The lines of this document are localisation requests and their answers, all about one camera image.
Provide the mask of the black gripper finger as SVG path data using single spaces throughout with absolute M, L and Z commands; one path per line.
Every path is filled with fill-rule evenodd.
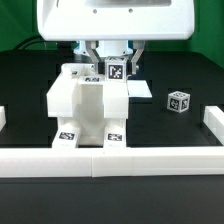
M 130 74 L 135 75 L 137 73 L 137 62 L 145 49 L 145 41 L 134 40 L 132 48 L 134 52 L 128 62 L 128 71 Z
M 86 51 L 88 52 L 92 62 L 95 66 L 95 72 L 103 74 L 105 72 L 105 65 L 103 59 L 99 56 L 97 48 L 99 43 L 97 41 L 86 41 Z

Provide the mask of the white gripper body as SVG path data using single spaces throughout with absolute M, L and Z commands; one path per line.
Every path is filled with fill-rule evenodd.
M 37 0 L 46 40 L 177 40 L 194 32 L 193 0 Z

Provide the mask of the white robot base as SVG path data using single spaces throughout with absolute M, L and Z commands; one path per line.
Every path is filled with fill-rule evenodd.
M 107 56 L 131 55 L 133 53 L 133 50 L 128 46 L 127 40 L 100 41 L 96 51 L 101 58 L 104 58 Z M 78 46 L 73 50 L 73 53 L 77 61 L 85 61 L 88 63 L 91 62 L 90 55 L 86 50 L 86 44 L 84 41 L 78 42 Z

